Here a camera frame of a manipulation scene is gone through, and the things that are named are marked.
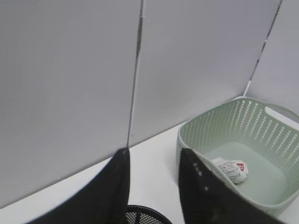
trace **plastic basket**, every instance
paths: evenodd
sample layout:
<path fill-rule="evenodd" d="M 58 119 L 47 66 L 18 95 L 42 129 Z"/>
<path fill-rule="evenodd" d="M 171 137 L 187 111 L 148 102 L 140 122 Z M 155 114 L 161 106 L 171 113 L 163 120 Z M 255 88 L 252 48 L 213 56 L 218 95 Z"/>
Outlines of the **plastic basket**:
<path fill-rule="evenodd" d="M 177 165 L 182 148 L 194 150 L 232 191 L 276 216 L 299 194 L 299 131 L 293 120 L 299 117 L 290 110 L 251 98 L 224 103 L 180 128 Z M 245 161 L 248 179 L 233 184 L 211 162 L 217 157 Z"/>

